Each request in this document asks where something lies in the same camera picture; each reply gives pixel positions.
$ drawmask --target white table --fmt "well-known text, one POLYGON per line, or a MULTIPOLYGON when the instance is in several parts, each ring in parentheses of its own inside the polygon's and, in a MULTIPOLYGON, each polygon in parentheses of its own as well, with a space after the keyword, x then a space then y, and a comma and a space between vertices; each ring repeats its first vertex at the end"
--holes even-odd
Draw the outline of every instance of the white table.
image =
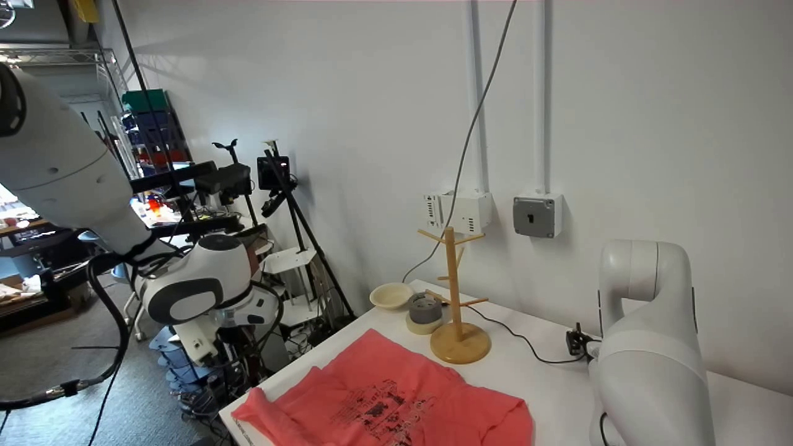
MULTIPOLYGON (((412 283, 414 289, 434 289, 446 296, 443 287, 429 283, 412 283)), ((562 359, 565 333, 570 328, 531 318, 493 302, 476 306, 482 314, 510 325, 516 333, 526 334, 543 356, 562 359)), ((436 359, 429 346, 429 337, 412 334, 403 325, 403 312, 369 309, 341 333, 279 370, 275 377, 265 379, 260 389, 278 400, 290 387, 295 387, 311 368, 324 368, 346 344, 351 344, 361 333, 377 329, 396 344, 436 359)), ((590 427, 595 417, 595 394, 588 364, 562 364, 544 368, 534 361, 526 341, 510 337, 503 328, 490 325, 462 309, 462 320, 482 328, 493 349, 485 359, 476 364, 454 368, 467 385, 497 389, 527 401, 534 418, 534 443, 537 446, 590 446, 590 427)), ((746 382, 736 382, 708 371, 708 392, 713 410, 713 428, 718 446, 790 446, 793 443, 793 397, 776 394, 746 382)), ((237 443, 269 443, 255 428, 237 423, 229 412, 241 405, 233 401, 220 412, 222 423, 236 437, 237 443)))

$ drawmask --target wall socket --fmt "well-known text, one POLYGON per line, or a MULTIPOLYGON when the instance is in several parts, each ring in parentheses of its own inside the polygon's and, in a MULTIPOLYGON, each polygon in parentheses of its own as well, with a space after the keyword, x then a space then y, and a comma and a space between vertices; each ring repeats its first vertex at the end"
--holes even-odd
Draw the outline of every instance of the wall socket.
MULTIPOLYGON (((429 194, 424 197, 424 228, 429 234, 441 236, 450 214, 450 194, 429 194)), ((493 215, 493 197, 490 194, 459 194, 450 228, 459 236, 482 236, 493 215)))
POLYGON ((531 239, 557 239, 562 234, 562 197, 516 197, 513 226, 516 234, 531 239))

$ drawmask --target red cloth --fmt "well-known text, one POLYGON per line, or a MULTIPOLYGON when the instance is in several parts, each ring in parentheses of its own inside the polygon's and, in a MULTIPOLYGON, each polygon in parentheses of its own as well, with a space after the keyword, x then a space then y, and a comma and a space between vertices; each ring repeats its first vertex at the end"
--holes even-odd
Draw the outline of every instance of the red cloth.
POLYGON ((373 329, 278 401, 249 389, 233 417, 278 446, 532 443, 522 400, 467 387, 373 329))

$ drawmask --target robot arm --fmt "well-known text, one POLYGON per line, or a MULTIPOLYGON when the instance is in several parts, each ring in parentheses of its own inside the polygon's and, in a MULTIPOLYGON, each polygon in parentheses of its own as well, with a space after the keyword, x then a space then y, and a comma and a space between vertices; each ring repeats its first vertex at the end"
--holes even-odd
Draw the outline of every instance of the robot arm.
POLYGON ((600 280, 605 337, 593 379, 615 432, 630 446, 711 446, 689 255, 671 244, 615 240, 600 280), (623 318, 623 297, 648 306, 623 318))
POLYGON ((111 151, 60 97, 8 64, 0 64, 0 184, 49 224, 94 230, 127 262, 171 255, 140 287, 156 323, 185 325, 249 287, 248 254, 236 239, 200 239, 185 257, 154 240, 128 205, 134 194, 111 151))

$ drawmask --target ceiling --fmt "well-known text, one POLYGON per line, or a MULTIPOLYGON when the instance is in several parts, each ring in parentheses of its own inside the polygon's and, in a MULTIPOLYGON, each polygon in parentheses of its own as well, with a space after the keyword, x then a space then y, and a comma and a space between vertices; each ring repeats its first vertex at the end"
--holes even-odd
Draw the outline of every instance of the ceiling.
POLYGON ((32 9, 15 9, 16 21, 0 31, 0 60, 16 64, 94 64, 96 40, 76 21, 68 0, 35 0, 32 9))

